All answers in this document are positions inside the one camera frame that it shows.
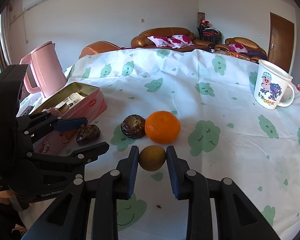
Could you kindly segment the yellow-brown longan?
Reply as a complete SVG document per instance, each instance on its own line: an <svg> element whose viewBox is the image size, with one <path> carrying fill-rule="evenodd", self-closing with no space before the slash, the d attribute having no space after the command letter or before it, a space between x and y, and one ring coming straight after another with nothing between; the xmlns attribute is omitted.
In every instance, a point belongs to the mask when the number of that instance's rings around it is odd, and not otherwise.
<svg viewBox="0 0 300 240"><path fill-rule="evenodd" d="M157 171L166 161L166 152L163 147L151 145L144 148L139 154L140 166L149 172Z"/></svg>

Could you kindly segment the large orange mandarin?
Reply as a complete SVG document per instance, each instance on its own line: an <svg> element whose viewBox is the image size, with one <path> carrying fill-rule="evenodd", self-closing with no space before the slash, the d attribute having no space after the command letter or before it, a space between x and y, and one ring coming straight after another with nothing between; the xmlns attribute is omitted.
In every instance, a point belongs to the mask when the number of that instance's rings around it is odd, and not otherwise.
<svg viewBox="0 0 300 240"><path fill-rule="evenodd" d="M177 139L181 130L180 121L167 111L153 112L145 122L147 137L158 144L170 144Z"/></svg>

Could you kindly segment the dark brown mangosteen front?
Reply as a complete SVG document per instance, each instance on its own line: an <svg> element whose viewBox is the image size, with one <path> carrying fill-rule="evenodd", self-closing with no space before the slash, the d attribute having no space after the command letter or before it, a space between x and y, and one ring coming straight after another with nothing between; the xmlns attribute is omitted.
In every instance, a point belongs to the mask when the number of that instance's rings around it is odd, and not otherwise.
<svg viewBox="0 0 300 240"><path fill-rule="evenodd" d="M96 125L81 125L78 130L76 142L79 146L87 145L96 141L101 135L101 131Z"/></svg>

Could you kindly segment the pink metal tin box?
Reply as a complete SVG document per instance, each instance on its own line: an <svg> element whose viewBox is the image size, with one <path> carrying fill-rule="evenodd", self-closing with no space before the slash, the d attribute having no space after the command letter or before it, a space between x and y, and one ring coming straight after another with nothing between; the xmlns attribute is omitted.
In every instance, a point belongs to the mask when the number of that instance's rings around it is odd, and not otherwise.
<svg viewBox="0 0 300 240"><path fill-rule="evenodd" d="M34 113L40 113L43 109L55 107L75 92L85 98L62 114L63 119L85 117L88 123L91 123L107 109L100 87L72 82L37 107ZM41 154L57 155L76 135L77 132L74 130L68 132L53 131L33 144L34 151Z"/></svg>

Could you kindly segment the printed paper leaflet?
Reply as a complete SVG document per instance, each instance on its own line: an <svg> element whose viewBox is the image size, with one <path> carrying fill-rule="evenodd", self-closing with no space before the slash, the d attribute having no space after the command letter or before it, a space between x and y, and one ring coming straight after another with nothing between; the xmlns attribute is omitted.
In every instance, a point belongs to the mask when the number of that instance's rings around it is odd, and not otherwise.
<svg viewBox="0 0 300 240"><path fill-rule="evenodd" d="M58 103L55 108L60 111L61 114L67 112L74 105L82 101L85 97L80 95L78 92L72 93L68 97L66 97L63 101Z"/></svg>

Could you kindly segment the pink electric kettle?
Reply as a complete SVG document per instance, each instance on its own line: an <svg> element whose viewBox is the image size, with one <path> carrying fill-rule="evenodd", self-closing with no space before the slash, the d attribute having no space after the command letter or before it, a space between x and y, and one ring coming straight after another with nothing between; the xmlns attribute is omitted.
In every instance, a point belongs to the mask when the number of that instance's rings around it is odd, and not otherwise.
<svg viewBox="0 0 300 240"><path fill-rule="evenodd" d="M52 41L38 46L20 60L20 65L30 66L36 87L32 87L27 73L24 76L24 85L30 94L40 93L48 98L62 89L67 80Z"/></svg>

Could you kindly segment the white green cloud tablecloth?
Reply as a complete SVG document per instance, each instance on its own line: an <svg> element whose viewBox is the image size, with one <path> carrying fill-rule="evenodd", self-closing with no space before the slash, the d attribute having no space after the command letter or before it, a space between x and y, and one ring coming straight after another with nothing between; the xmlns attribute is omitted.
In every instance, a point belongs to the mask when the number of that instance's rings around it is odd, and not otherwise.
<svg viewBox="0 0 300 240"><path fill-rule="evenodd" d="M93 123L109 151L85 168L99 178L147 137L125 137L129 115L174 114L181 131L178 157L207 178L231 178L281 239L300 230L300 92L287 90L289 107L268 110L253 96L257 64L195 50L118 50L86 56L65 70L69 82L100 87L107 109Z"/></svg>

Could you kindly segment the brown leather long sofa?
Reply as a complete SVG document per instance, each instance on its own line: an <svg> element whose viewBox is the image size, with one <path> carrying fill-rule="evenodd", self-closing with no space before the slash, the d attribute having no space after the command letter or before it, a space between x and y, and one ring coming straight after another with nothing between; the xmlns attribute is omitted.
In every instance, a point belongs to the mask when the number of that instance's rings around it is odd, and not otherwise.
<svg viewBox="0 0 300 240"><path fill-rule="evenodd" d="M131 41L133 48L171 49L179 52L189 52L195 49L210 51L214 44L196 39L194 33L185 28L163 27L149 29Z"/></svg>

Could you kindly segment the pink floral pillow left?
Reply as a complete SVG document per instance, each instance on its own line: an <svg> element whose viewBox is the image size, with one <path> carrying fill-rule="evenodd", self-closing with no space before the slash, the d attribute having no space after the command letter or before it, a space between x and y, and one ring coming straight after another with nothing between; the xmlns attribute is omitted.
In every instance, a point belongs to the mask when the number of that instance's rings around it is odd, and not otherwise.
<svg viewBox="0 0 300 240"><path fill-rule="evenodd" d="M163 36L148 36L147 37L150 41L152 41L156 47L170 47L173 48L173 45L171 44L171 41L169 38L167 37L163 37Z"/></svg>

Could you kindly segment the white cartoon mug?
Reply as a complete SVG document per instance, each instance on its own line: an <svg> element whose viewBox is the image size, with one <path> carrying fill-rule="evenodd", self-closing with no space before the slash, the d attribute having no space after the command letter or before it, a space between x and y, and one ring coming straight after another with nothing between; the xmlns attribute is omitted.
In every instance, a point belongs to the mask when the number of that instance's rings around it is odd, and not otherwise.
<svg viewBox="0 0 300 240"><path fill-rule="evenodd" d="M294 100L293 77L277 65L266 60L258 61L254 90L255 100L264 108L288 107Z"/></svg>

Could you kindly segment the pink floral pillow right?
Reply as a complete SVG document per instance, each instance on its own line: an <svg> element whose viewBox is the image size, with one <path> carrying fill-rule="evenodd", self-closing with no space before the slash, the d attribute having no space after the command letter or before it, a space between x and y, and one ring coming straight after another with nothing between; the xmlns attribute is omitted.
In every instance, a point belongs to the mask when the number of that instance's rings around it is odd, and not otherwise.
<svg viewBox="0 0 300 240"><path fill-rule="evenodd" d="M185 48L194 45L190 38L186 35L173 35L169 37L174 49Z"/></svg>

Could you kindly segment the cluttered coffee table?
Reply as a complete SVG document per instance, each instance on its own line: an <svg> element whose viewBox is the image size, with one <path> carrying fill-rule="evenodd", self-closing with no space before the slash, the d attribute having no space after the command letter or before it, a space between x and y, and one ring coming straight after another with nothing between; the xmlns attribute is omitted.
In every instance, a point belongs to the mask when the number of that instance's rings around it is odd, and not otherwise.
<svg viewBox="0 0 300 240"><path fill-rule="evenodd" d="M242 60L246 60L246 61L250 61L250 57L243 55L243 54L239 54L239 53L234 53L231 51L223 51L223 50L215 50L214 51L215 54L221 54L221 55L226 55L226 56L231 56L231 57L235 57L238 59L242 59Z"/></svg>

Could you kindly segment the brown leather small sofa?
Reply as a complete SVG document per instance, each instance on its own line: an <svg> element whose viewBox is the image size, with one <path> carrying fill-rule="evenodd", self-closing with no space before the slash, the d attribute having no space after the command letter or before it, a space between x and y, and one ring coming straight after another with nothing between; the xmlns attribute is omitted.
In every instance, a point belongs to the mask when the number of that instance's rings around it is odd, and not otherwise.
<svg viewBox="0 0 300 240"><path fill-rule="evenodd" d="M265 50L254 41L243 37L227 38L224 44L215 45L215 52L254 63L267 59Z"/></svg>

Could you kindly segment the pink floral pillow small sofa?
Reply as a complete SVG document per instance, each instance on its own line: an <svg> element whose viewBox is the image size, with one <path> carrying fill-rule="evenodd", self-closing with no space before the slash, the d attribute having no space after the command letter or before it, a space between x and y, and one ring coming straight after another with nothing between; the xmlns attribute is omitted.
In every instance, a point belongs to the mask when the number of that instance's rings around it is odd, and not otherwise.
<svg viewBox="0 0 300 240"><path fill-rule="evenodd" d="M233 53L243 53L243 54L246 54L248 52L248 50L245 48L245 46L243 46L242 44L239 44L239 43L229 44L229 49Z"/></svg>

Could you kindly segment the stacked dark chairs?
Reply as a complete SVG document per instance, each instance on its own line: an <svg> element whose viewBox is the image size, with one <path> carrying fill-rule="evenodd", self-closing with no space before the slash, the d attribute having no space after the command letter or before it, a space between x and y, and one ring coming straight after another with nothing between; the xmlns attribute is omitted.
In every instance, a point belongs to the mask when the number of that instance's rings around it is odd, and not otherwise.
<svg viewBox="0 0 300 240"><path fill-rule="evenodd" d="M209 21L205 20L205 13L198 13L198 34L199 39L203 41L209 41L214 45L221 44L222 33L211 26Z"/></svg>

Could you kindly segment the brown wooden door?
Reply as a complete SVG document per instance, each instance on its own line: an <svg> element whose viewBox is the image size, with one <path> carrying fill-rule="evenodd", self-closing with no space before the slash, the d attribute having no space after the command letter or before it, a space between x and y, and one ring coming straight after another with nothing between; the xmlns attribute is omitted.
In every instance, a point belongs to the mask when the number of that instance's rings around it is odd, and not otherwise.
<svg viewBox="0 0 300 240"><path fill-rule="evenodd" d="M268 61L290 71L294 50L294 23L270 12Z"/></svg>

